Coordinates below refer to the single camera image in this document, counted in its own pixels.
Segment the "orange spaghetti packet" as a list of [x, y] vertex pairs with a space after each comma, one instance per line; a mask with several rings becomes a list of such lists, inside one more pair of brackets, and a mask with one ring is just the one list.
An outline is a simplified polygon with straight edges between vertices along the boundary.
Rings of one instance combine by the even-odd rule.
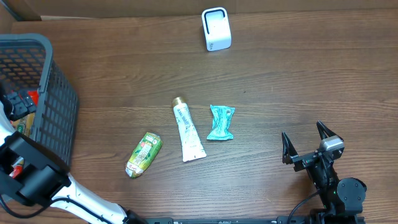
[[[34, 93], [34, 97], [36, 96], [37, 98], [34, 100], [38, 104], [39, 94], [37, 93], [37, 90], [28, 90], [28, 91], [36, 91], [36, 93]], [[29, 114], [17, 121], [12, 121], [11, 124], [16, 131], [29, 137], [31, 127], [33, 126], [33, 122], [34, 122], [34, 117], [35, 117], [35, 113], [32, 113], [32, 114]], [[9, 176], [12, 177], [13, 179], [15, 179], [19, 174], [21, 174], [22, 170], [23, 170], [24, 163], [25, 163], [24, 158], [19, 156], [16, 159], [15, 163], [13, 163], [13, 165], [12, 165], [13, 171], [9, 174]]]

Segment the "white tube gold cap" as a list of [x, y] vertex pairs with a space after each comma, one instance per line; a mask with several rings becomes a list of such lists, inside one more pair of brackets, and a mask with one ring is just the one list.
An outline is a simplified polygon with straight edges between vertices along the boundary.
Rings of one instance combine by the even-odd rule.
[[184, 162], [189, 162], [205, 158], [207, 154], [200, 141], [185, 100], [182, 97], [174, 98], [172, 101], [172, 108], [182, 145], [182, 160]]

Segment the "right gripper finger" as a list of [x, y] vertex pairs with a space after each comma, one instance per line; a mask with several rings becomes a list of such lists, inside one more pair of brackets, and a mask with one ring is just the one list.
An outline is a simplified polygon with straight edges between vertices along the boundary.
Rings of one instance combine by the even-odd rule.
[[330, 130], [322, 121], [317, 121], [317, 129], [320, 135], [321, 140], [331, 141], [331, 140], [339, 140], [342, 141], [343, 139], [337, 135], [335, 132]]
[[298, 157], [298, 153], [285, 132], [282, 132], [282, 162], [292, 164], [293, 159]]

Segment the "green snack pouch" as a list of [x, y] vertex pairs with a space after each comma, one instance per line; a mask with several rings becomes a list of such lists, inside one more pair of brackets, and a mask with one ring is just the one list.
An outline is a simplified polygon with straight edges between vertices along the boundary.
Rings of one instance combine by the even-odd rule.
[[132, 179], [142, 175], [152, 164], [162, 145], [158, 135], [146, 132], [126, 162], [126, 174]]

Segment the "teal wipes packet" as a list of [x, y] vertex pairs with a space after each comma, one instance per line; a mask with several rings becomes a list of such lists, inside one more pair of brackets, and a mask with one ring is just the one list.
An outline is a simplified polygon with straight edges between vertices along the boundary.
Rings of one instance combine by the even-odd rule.
[[207, 140], [211, 141], [227, 141], [234, 138], [230, 133], [229, 127], [235, 112], [235, 108], [229, 106], [210, 105], [213, 115], [212, 128], [207, 136]]

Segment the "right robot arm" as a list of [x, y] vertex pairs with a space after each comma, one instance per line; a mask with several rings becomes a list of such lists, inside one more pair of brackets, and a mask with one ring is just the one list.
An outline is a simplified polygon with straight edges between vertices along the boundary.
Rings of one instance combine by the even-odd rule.
[[[366, 184], [353, 177], [339, 179], [333, 167], [345, 149], [344, 140], [321, 121], [317, 122], [320, 145], [314, 152], [299, 155], [288, 135], [282, 136], [282, 162], [293, 164], [294, 171], [307, 171], [316, 191], [299, 202], [279, 223], [364, 223], [363, 202]], [[307, 216], [296, 216], [295, 212], [312, 198], [319, 196], [323, 208], [312, 209]]]

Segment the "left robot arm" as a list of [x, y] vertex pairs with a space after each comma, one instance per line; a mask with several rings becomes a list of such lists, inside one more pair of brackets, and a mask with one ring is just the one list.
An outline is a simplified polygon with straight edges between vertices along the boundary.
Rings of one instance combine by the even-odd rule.
[[52, 151], [16, 131], [16, 103], [1, 90], [1, 195], [25, 205], [49, 207], [70, 212], [88, 223], [145, 223], [131, 210], [106, 201], [81, 184]]

